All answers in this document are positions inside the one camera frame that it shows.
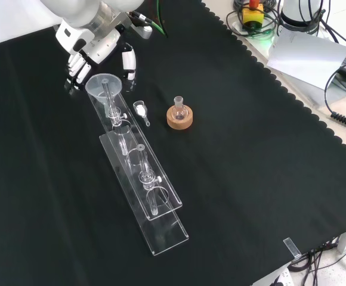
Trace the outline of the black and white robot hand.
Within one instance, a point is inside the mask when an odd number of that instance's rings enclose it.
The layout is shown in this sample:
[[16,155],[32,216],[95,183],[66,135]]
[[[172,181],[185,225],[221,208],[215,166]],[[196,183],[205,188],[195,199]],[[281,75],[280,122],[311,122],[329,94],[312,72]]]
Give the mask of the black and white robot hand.
[[56,32],[56,38],[70,54],[66,67],[65,90],[81,90],[95,69],[115,50],[122,53],[125,81],[133,85],[137,69],[135,50],[121,39],[122,34],[129,28],[136,30],[138,27],[134,24],[119,23],[108,34],[95,39],[92,31],[82,27],[72,27],[63,20]]

